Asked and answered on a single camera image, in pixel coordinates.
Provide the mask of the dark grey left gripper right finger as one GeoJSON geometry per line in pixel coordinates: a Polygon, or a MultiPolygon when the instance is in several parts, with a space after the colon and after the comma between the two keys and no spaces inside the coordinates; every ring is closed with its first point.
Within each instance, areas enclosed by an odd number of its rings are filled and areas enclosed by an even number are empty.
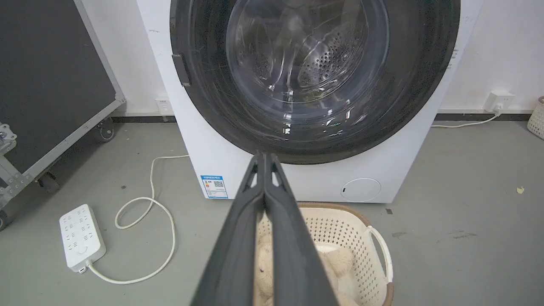
{"type": "Polygon", "coordinates": [[[279,159],[265,153],[264,162],[265,209],[272,223],[274,305],[338,305],[279,159]]]}

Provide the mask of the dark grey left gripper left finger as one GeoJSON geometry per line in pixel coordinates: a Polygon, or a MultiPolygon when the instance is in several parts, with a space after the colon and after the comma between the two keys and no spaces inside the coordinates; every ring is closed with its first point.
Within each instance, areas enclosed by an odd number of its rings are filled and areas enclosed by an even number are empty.
{"type": "Polygon", "coordinates": [[[252,306],[264,153],[250,160],[192,298],[193,306],[252,306]]]}

